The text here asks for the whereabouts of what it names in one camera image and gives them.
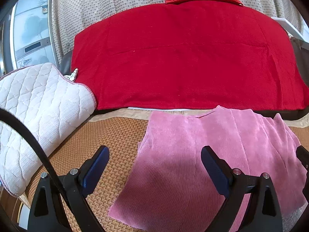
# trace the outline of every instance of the bamboo mat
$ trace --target bamboo mat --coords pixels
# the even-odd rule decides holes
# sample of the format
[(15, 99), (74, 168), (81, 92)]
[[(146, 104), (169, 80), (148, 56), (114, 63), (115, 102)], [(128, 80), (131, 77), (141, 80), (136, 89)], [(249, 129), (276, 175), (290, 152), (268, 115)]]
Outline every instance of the bamboo mat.
[[(50, 162), (58, 175), (67, 174), (72, 168), (79, 168), (92, 157), (100, 145), (110, 149), (110, 160), (98, 182), (95, 192), (87, 202), (107, 232), (141, 231), (108, 217), (108, 209), (124, 187), (137, 155), (138, 142), (142, 141), (147, 120), (113, 117), (96, 122), (87, 122), (73, 132), (50, 156)], [(309, 148), (309, 127), (291, 127), (302, 145)], [(38, 169), (28, 185), (26, 194), (32, 202), (35, 189), (45, 168)], [(74, 232), (80, 231), (77, 222), (64, 204), (65, 211)]]

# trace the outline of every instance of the pink garment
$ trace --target pink garment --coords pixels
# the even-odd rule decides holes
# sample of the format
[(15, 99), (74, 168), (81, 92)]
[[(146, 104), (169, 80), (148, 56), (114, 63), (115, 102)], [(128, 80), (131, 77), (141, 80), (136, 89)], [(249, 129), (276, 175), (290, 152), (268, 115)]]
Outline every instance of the pink garment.
[[(146, 231), (204, 232), (224, 201), (200, 159), (206, 145), (231, 168), (269, 173), (283, 217), (304, 205), (306, 170), (295, 154), (300, 143), (280, 115), (218, 106), (202, 116), (153, 112), (109, 216)], [(239, 228), (248, 200), (247, 194), (230, 231)]]

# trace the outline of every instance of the blue gripper pad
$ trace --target blue gripper pad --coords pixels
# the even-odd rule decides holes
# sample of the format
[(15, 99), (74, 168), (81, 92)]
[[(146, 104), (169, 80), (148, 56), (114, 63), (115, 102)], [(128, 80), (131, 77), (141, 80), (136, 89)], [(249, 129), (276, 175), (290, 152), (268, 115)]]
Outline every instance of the blue gripper pad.
[(93, 193), (108, 161), (109, 148), (104, 147), (82, 180), (82, 194), (84, 197)]
[(201, 159), (218, 193), (228, 198), (230, 194), (229, 179), (219, 166), (222, 164), (222, 159), (219, 159), (210, 146), (202, 148)]

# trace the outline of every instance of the red blanket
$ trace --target red blanket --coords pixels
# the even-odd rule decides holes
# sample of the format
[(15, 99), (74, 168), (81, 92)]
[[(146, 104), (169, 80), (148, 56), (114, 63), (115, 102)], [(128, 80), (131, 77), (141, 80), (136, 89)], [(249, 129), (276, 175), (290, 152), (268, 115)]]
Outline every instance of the red blanket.
[(309, 89), (281, 26), (218, 1), (153, 4), (113, 15), (75, 37), (72, 70), (97, 109), (297, 110)]

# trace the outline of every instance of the black cable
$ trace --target black cable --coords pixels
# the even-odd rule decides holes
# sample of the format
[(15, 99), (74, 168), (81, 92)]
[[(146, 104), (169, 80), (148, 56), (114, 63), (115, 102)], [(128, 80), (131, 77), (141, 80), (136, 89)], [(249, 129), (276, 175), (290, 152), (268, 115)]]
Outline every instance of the black cable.
[(43, 163), (43, 166), (46, 168), (47, 172), (49, 173), (50, 178), (54, 182), (59, 193), (63, 197), (65, 203), (70, 208), (64, 187), (63, 187), (61, 181), (59, 180), (59, 178), (58, 178), (53, 166), (51, 165), (49, 159), (47, 158), (45, 152), (43, 151), (43, 149), (41, 148), (40, 144), (35, 139), (33, 134), (13, 114), (11, 114), (10, 112), (8, 112), (8, 111), (6, 111), (2, 108), (0, 108), (0, 121), (3, 121), (4, 123), (6, 123), (10, 127), (12, 127), (16, 132), (18, 132), (25, 139), (25, 141), (30, 145), (30, 147), (32, 147), (32, 149), (34, 150), (36, 155), (39, 157), (39, 159)]

